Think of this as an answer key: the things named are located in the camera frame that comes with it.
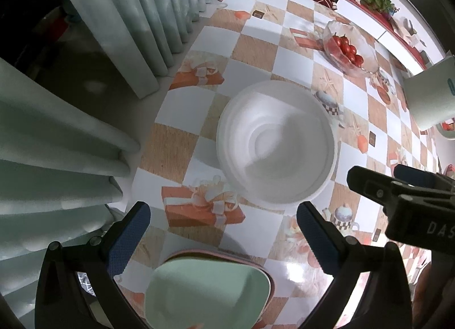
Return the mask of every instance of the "checkered tablecloth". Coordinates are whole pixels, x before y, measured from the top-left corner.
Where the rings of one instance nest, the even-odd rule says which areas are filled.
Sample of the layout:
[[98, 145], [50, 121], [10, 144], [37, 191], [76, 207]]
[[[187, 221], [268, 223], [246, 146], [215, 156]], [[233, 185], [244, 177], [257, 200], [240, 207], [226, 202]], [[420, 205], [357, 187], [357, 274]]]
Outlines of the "checkered tablecloth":
[[[263, 265], [276, 281], [262, 324], [295, 329], [332, 278], [322, 272], [301, 234], [296, 208], [269, 211], [226, 183], [215, 140], [230, 98], [248, 85], [274, 79], [315, 95], [323, 91], [337, 102], [331, 113], [340, 120], [338, 161], [313, 203], [343, 234], [363, 244], [387, 242], [387, 219], [378, 204], [348, 189], [348, 170], [360, 165], [390, 175], [397, 163], [406, 163], [435, 172], [435, 143], [430, 134], [420, 133], [406, 107], [400, 81], [408, 72], [370, 35], [361, 31], [376, 50], [379, 78], [350, 78], [327, 60], [318, 33], [330, 20], [349, 20], [312, 0], [224, 3], [192, 45], [151, 129], [133, 182], [133, 198], [151, 206], [151, 226], [116, 279], [143, 315], [143, 293], [153, 269], [170, 254], [191, 248], [230, 252]], [[410, 246], [401, 251], [412, 280], [424, 251]], [[365, 282], [359, 281], [357, 300]], [[352, 303], [342, 321], [354, 309]]]

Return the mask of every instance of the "curtain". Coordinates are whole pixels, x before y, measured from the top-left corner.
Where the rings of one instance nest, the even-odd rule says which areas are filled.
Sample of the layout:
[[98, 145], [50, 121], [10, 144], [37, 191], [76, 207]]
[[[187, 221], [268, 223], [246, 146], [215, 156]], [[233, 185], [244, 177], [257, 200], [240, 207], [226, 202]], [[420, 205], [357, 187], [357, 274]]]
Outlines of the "curtain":
[[0, 59], [0, 293], [34, 327], [48, 244], [81, 244], [113, 221], [106, 203], [139, 144], [54, 96]]
[[139, 98], [156, 91], [173, 53], [183, 51], [192, 22], [211, 0], [71, 0]]

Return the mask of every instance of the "blue gripper pad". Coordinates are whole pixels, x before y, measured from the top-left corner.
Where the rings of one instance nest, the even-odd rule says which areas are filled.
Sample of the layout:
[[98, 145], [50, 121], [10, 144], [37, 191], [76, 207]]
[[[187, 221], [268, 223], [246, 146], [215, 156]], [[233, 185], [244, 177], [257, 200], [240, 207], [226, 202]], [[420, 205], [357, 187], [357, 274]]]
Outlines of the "blue gripper pad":
[[144, 202], [137, 202], [123, 220], [119, 222], [123, 230], [120, 230], [120, 235], [107, 252], [106, 268], [111, 278], [122, 274], [125, 270], [128, 261], [149, 226], [150, 215], [149, 205]]
[[336, 276], [347, 252], [343, 235], [331, 222], [323, 219], [311, 202], [299, 205], [297, 224], [322, 270]]
[[436, 176], [434, 174], [401, 164], [395, 167], [394, 176], [415, 187], [434, 188], [436, 183]]

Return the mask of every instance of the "red tomato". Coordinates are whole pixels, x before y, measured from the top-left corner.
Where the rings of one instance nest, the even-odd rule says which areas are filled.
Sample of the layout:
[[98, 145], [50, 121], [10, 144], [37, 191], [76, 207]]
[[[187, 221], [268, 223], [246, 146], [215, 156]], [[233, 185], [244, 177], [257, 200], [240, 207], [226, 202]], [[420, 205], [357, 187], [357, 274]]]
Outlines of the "red tomato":
[[329, 40], [327, 42], [327, 51], [330, 55], [332, 56], [337, 56], [340, 53], [340, 48], [337, 46], [337, 44], [335, 43], [335, 40], [332, 39], [332, 40]]
[[349, 48], [349, 44], [342, 44], [341, 45], [341, 51], [345, 55], [347, 55], [348, 53], [351, 53], [351, 48]]
[[355, 61], [358, 62], [360, 65], [363, 64], [363, 57], [360, 55], [355, 56]]
[[332, 38], [334, 39], [337, 46], [341, 47], [341, 38], [338, 35], [334, 35]]
[[350, 63], [349, 58], [347, 58], [345, 55], [340, 55], [340, 58], [338, 58], [338, 61], [345, 66], [349, 65], [349, 63]]
[[349, 45], [349, 39], [347, 36], [343, 35], [340, 39], [341, 39], [341, 44]]
[[347, 53], [346, 57], [349, 58], [349, 61], [351, 61], [352, 63], [355, 62], [355, 55], [353, 53], [351, 52]]

